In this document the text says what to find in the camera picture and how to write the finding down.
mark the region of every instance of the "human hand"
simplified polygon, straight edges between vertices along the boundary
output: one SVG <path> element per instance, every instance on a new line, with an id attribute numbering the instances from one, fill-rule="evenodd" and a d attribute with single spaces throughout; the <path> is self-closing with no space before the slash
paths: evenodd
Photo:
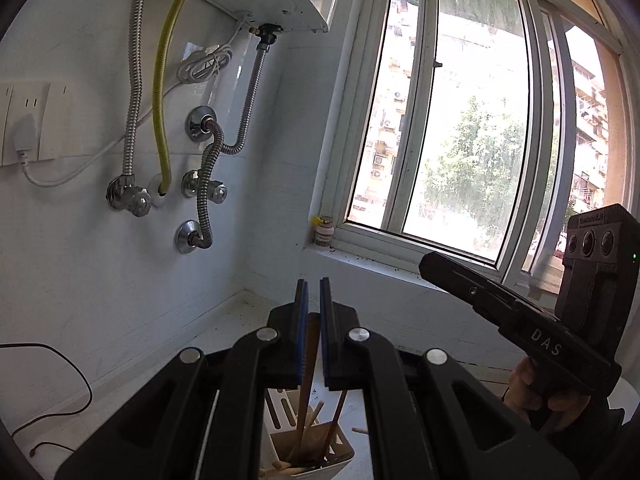
<path id="1" fill-rule="evenodd" d="M 505 406 L 511 408 L 527 424 L 527 410 L 539 410 L 542 407 L 542 398 L 529 387 L 535 376 L 536 369 L 531 358 L 525 357 L 509 376 L 509 389 L 504 395 Z M 575 422 L 590 399 L 591 397 L 581 395 L 574 389 L 549 397 L 546 404 L 548 408 L 553 412 L 562 413 L 554 431 L 562 431 Z"/>

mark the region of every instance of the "glass pane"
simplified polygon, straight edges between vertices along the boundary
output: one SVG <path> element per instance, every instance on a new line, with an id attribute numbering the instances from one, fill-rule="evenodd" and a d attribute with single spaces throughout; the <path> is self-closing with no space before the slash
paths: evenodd
<path id="1" fill-rule="evenodd" d="M 551 74 L 552 89 L 554 98 L 554 129 L 551 140 L 551 160 L 549 162 L 549 173 L 546 178 L 545 196 L 542 200 L 542 208 L 536 224 L 536 232 L 529 247 L 529 252 L 524 260 L 522 270 L 529 272 L 533 265 L 538 243 L 545 227 L 546 218 L 549 214 L 549 206 L 551 205 L 551 196 L 554 192 L 554 184 L 556 181 L 556 170 L 558 169 L 558 153 L 560 150 L 560 121 L 561 121 L 561 104 L 560 104 L 560 79 L 558 73 L 558 58 L 556 56 L 556 46 L 554 45 L 553 35 L 551 34 L 551 22 L 546 14 L 542 15 L 545 22 L 546 42 L 549 47 L 549 57 L 551 58 Z"/>
<path id="2" fill-rule="evenodd" d="M 376 89 L 348 220 L 380 228 L 414 65 L 418 0 L 391 0 Z"/>
<path id="3" fill-rule="evenodd" d="M 566 40 L 574 66 L 577 129 L 574 174 L 564 226 L 542 277 L 542 287 L 552 292 L 557 292 L 562 282 L 569 217 L 619 202 L 625 174 L 624 164 L 609 167 L 609 157 L 617 159 L 624 152 L 624 119 L 615 56 L 580 28 L 568 24 L 567 29 Z M 605 90 L 605 81 L 609 91 Z"/>
<path id="4" fill-rule="evenodd" d="M 439 0 L 433 92 L 404 232 L 495 262 L 529 108 L 518 0 Z"/>

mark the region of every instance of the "white window frame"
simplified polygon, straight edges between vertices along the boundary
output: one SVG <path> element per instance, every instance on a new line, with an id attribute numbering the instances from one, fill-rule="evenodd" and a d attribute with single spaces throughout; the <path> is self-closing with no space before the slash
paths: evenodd
<path id="1" fill-rule="evenodd" d="M 635 148 L 638 142 L 630 133 L 634 131 L 633 124 L 638 123 L 638 117 L 632 112 L 638 110 L 639 107 L 630 106 L 631 103 L 636 102 L 637 83 L 636 79 L 630 76 L 630 67 L 636 65 L 636 58 L 627 55 L 627 52 L 631 52 L 629 49 L 623 49 L 623 43 L 625 46 L 627 44 L 619 25 L 615 23 L 615 26 L 611 28 L 619 37 L 623 38 L 623 43 L 588 12 L 569 0 L 519 0 L 519 2 L 527 38 L 531 106 L 529 107 L 530 115 L 522 183 L 516 197 L 514 218 L 510 222 L 510 230 L 505 236 L 506 246 L 500 252 L 496 264 L 485 264 L 475 257 L 467 258 L 459 252 L 439 248 L 432 242 L 425 242 L 418 238 L 412 239 L 406 235 L 400 236 L 392 232 L 400 232 L 402 228 L 419 165 L 423 139 L 418 134 L 407 133 L 414 131 L 414 129 L 415 131 L 425 131 L 428 102 L 421 107 L 415 107 L 414 101 L 425 103 L 430 96 L 434 70 L 432 67 L 436 61 L 434 51 L 437 32 L 437 0 L 426 0 L 426 5 L 421 5 L 418 11 L 416 37 L 422 38 L 422 40 L 417 41 L 415 46 L 414 68 L 403 123 L 403 129 L 408 129 L 408 132 L 402 132 L 397 167 L 392 176 L 389 193 L 389 200 L 392 200 L 393 203 L 387 203 L 381 229 L 346 222 L 378 76 L 380 53 L 386 34 L 385 25 L 389 0 L 364 0 L 363 2 L 351 51 L 342 108 L 321 203 L 321 213 L 331 215 L 336 220 L 335 248 L 410 272 L 416 271 L 416 266 L 425 253 L 432 250 L 443 251 L 507 286 L 527 282 L 529 274 L 522 272 L 521 269 L 542 208 L 554 120 L 552 74 L 541 5 L 550 17 L 560 70 L 567 73 L 564 74 L 564 78 L 560 78 L 562 136 L 556 185 L 550 206 L 552 213 L 546 220 L 539 251 L 553 251 L 555 249 L 559 226 L 561 227 L 564 219 L 564 207 L 559 205 L 562 202 L 566 204 L 568 200 L 574 166 L 575 91 L 572 83 L 568 83 L 573 81 L 573 72 L 566 38 L 564 34 L 556 32 L 562 25 L 561 13 L 569 16 L 575 25 L 620 56 L 622 72 L 620 81 L 625 100 L 623 103 L 625 131 L 628 136 L 626 145 L 630 149 L 630 153 L 627 155 L 627 183 L 625 184 L 623 205 L 632 214 L 635 214 L 638 204 L 632 190 L 634 182 L 638 178 L 636 173 L 639 171 L 635 165 Z M 602 5 L 601 0 L 594 0 L 594 2 Z M 614 21 L 612 12 L 608 9 L 606 12 L 601 12 L 601 15 L 606 19 L 608 26 Z M 538 271 L 539 269 L 534 266 L 532 275 Z"/>

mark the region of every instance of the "yellow object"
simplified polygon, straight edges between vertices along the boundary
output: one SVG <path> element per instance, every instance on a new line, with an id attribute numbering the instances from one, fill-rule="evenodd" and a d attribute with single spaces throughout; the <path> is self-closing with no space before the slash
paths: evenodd
<path id="1" fill-rule="evenodd" d="M 154 134 L 156 145 L 158 146 L 158 157 L 160 158 L 160 172 L 162 182 L 158 187 L 158 193 L 164 195 L 171 186 L 171 161 L 169 160 L 169 148 L 166 142 L 166 132 L 164 131 L 164 110 L 162 109 L 162 90 L 164 88 L 164 69 L 166 67 L 166 55 L 169 51 L 172 35 L 174 34 L 175 22 L 180 14 L 180 9 L 185 0 L 174 0 L 169 10 L 169 14 L 164 21 L 162 34 L 158 43 L 158 53 L 156 54 L 156 68 L 154 72 L 154 84 L 151 94 L 151 104 L 154 114 Z"/>

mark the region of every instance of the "electrical outlet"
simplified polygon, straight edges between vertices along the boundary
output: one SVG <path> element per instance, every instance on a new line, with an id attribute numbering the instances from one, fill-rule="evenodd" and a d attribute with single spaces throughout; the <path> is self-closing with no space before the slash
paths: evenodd
<path id="1" fill-rule="evenodd" d="M 71 95 L 66 83 L 51 83 L 42 117 L 38 160 L 80 152 L 80 146 L 76 145 L 79 139 L 71 135 Z"/>
<path id="2" fill-rule="evenodd" d="M 4 129 L 4 142 L 2 144 L 2 165 L 17 164 L 18 156 L 15 153 L 14 135 L 21 121 L 26 115 L 33 115 L 36 123 L 36 134 L 38 143 L 40 141 L 40 130 L 42 128 L 42 118 L 47 104 L 50 83 L 45 82 L 19 82 L 14 83 L 11 92 L 11 100 L 6 115 L 6 126 Z M 38 160 L 38 150 L 29 153 L 30 160 Z"/>
<path id="3" fill-rule="evenodd" d="M 11 100 L 11 93 L 13 90 L 13 83 L 0 84 L 0 161 L 2 161 L 2 145 L 4 144 L 6 114 L 9 111 L 9 101 Z"/>

